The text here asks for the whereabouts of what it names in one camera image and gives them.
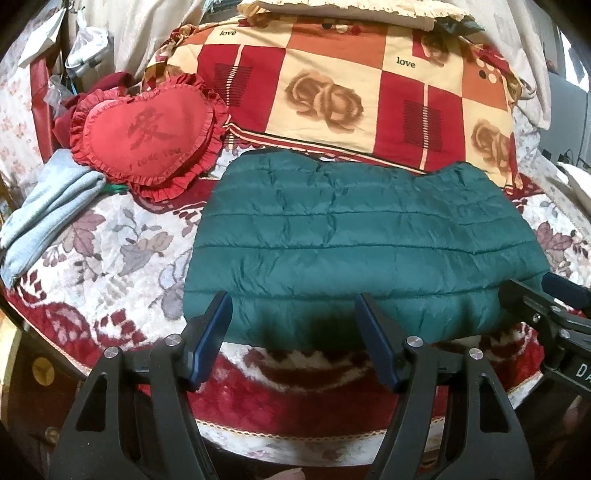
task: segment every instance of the heart-shaped pillow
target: heart-shaped pillow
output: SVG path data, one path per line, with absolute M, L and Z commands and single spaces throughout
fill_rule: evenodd
M 74 113 L 72 154 L 141 196 L 174 198 L 215 165 L 227 118 L 223 100 L 194 74 L 135 97 L 97 90 Z

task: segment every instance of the red cloth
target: red cloth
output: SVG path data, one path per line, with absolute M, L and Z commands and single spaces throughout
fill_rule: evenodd
M 70 124 L 72 123 L 72 116 L 76 110 L 76 106 L 84 100 L 89 94 L 96 90 L 111 90 L 113 88 L 121 87 L 123 94 L 127 93 L 127 88 L 135 83 L 133 76 L 127 72 L 116 72 L 100 79 L 87 93 L 79 93 L 73 97 L 64 100 L 61 104 L 68 109 L 62 116 L 56 118 L 53 127 L 53 134 L 56 136 L 58 142 L 64 148 L 71 148 L 70 145 Z
M 51 134 L 53 119 L 50 107 L 45 102 L 48 81 L 47 59 L 44 56 L 37 57 L 31 63 L 31 112 L 43 163 L 47 163 L 53 152 L 59 148 Z
M 223 100 L 195 74 L 136 97 L 97 90 L 72 116 L 72 155 L 144 198 L 172 199 L 215 165 L 227 119 Z

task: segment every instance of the floral blanket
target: floral blanket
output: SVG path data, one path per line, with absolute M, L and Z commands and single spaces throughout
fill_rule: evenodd
M 220 169 L 240 152 L 227 147 Z M 214 184 L 199 179 L 183 197 L 157 206 L 131 194 L 96 199 L 5 293 L 8 301 L 84 373 L 108 346 L 135 349 L 180 332 L 184 278 Z M 590 247 L 571 221 L 545 194 L 514 203 L 553 271 L 591 286 Z M 526 325 L 454 343 L 485 352 L 515 406 L 540 379 L 543 349 Z M 227 450 L 323 466 L 371 463 L 396 396 L 379 384 L 364 352 L 224 343 L 210 380 L 190 400 L 202 434 Z M 441 392 L 428 449 L 442 433 L 445 404 Z

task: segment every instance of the gray cloth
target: gray cloth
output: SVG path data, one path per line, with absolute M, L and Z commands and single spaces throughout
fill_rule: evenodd
M 43 167 L 37 186 L 0 231 L 5 252 L 0 277 L 12 288 L 41 257 L 60 231 L 105 186 L 105 175 L 78 165 L 70 150 L 57 150 Z

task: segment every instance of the pillow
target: pillow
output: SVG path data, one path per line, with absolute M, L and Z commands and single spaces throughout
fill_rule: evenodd
M 215 165 L 227 118 L 223 100 L 195 74 L 135 97 L 96 90 L 72 116 L 72 154 L 144 198 L 172 199 Z
M 238 11 L 245 17 L 273 12 L 381 22 L 425 31 L 433 30 L 436 21 L 443 20 L 441 26 L 453 29 L 457 35 L 482 30 L 461 8 L 436 0 L 243 0 Z
M 232 296 L 226 341 L 278 350 L 363 348 L 355 297 L 370 292 L 426 342 L 519 321 L 501 310 L 508 278 L 540 289 L 548 261 L 484 172 L 400 168 L 250 151 L 217 183 L 197 230 L 183 308 Z

